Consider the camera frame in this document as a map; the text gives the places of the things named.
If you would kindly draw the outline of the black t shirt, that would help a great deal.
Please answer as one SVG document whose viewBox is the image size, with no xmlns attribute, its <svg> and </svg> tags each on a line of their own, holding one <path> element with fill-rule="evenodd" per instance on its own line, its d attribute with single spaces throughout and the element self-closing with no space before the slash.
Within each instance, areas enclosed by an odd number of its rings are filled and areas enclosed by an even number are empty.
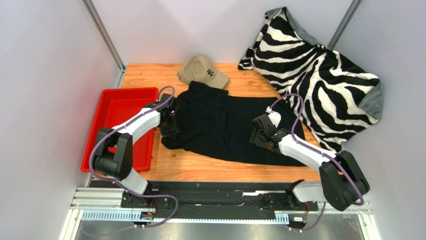
<svg viewBox="0 0 426 240">
<path fill-rule="evenodd" d="M 175 114 L 179 133 L 163 137 L 168 149 L 184 149 L 214 159 L 301 167 L 296 159 L 250 143 L 253 119 L 263 114 L 276 97 L 230 96 L 227 90 L 191 82 L 177 97 Z"/>
</svg>

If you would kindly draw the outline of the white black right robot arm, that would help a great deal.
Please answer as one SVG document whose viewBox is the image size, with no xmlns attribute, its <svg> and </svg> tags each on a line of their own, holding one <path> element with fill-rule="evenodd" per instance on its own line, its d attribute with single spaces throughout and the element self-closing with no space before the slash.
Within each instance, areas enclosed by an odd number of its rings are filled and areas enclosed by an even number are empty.
<svg viewBox="0 0 426 240">
<path fill-rule="evenodd" d="M 254 118 L 250 143 L 293 158 L 320 176 L 318 181 L 294 182 L 288 188 L 289 201 L 324 202 L 341 212 L 352 205 L 363 205 L 364 195 L 371 187 L 354 155 L 346 150 L 321 149 L 296 136 L 293 130 L 279 129 L 280 121 L 281 115 L 276 111 Z"/>
</svg>

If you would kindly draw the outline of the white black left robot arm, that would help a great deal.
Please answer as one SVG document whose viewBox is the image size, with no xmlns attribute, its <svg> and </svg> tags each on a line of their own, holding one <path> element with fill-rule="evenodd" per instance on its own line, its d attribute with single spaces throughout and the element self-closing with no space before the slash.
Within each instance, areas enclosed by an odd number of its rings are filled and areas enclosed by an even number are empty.
<svg viewBox="0 0 426 240">
<path fill-rule="evenodd" d="M 151 183 L 134 169 L 133 147 L 155 128 L 159 128 L 162 137 L 174 139 L 179 133 L 175 115 L 178 107 L 177 99 L 165 93 L 124 123 L 113 128 L 102 127 L 89 157 L 91 173 L 123 188 L 127 200 L 134 199 L 142 207 L 151 205 L 154 199 L 149 195 Z"/>
</svg>

